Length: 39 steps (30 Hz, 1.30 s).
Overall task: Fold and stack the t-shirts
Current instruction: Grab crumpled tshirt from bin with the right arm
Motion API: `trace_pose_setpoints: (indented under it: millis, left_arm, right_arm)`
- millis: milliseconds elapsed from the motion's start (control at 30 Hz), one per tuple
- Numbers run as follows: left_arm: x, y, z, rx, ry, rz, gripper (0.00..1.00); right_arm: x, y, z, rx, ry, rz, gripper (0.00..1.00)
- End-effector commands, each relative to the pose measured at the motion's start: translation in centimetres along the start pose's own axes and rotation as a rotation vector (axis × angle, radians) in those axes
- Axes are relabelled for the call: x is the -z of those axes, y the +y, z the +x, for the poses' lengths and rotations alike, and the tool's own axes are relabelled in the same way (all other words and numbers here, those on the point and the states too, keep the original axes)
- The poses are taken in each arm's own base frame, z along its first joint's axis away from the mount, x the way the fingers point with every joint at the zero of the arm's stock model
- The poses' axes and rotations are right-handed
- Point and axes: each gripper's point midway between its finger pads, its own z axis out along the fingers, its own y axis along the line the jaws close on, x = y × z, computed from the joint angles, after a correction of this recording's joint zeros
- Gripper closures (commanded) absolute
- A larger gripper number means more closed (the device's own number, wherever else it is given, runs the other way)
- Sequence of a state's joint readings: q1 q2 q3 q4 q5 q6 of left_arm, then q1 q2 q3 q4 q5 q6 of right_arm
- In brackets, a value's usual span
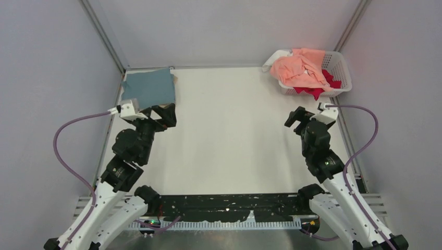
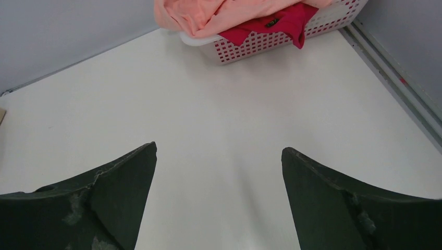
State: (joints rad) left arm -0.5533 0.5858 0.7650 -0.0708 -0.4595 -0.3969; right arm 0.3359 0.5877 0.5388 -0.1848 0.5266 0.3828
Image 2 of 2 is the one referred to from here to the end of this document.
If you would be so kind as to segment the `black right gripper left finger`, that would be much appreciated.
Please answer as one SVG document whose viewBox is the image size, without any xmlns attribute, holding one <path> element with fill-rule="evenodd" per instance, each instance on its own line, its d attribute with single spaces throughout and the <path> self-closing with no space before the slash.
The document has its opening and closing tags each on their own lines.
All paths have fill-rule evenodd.
<svg viewBox="0 0 442 250">
<path fill-rule="evenodd" d="M 32 193 L 1 195 L 1 249 L 134 249 L 156 152 L 146 143 Z"/>
</svg>

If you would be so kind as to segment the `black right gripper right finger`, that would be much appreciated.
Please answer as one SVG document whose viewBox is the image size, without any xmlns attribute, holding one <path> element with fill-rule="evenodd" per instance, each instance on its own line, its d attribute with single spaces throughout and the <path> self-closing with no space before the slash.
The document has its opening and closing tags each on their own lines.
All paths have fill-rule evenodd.
<svg viewBox="0 0 442 250">
<path fill-rule="evenodd" d="M 301 249 L 441 249 L 441 200 L 385 190 L 283 149 Z"/>
</svg>

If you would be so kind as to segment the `peach pink t-shirt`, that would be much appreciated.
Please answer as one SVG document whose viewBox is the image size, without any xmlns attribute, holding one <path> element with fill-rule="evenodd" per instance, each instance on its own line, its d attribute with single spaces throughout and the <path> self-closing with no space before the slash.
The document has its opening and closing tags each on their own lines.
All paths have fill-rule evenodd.
<svg viewBox="0 0 442 250">
<path fill-rule="evenodd" d="M 154 18 L 161 28 L 202 39 L 297 3 L 318 9 L 332 4 L 331 1 L 154 1 Z"/>
</svg>

